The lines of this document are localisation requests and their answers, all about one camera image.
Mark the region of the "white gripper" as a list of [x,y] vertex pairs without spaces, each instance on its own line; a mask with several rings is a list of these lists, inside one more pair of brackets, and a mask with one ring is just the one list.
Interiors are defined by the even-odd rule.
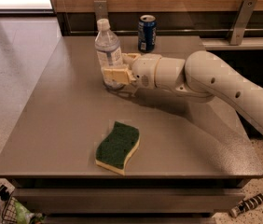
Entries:
[[156,68],[161,59],[158,54],[123,53],[123,63],[128,66],[105,67],[102,69],[104,80],[129,85],[133,81],[138,88],[155,89]]

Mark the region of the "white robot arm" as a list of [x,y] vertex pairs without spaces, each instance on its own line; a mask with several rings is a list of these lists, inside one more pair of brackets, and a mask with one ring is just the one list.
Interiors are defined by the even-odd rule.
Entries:
[[123,60],[121,66],[101,69],[105,80],[137,89],[162,89],[193,101],[206,102],[216,96],[263,135],[263,88],[213,53],[195,51],[187,59],[125,53]]

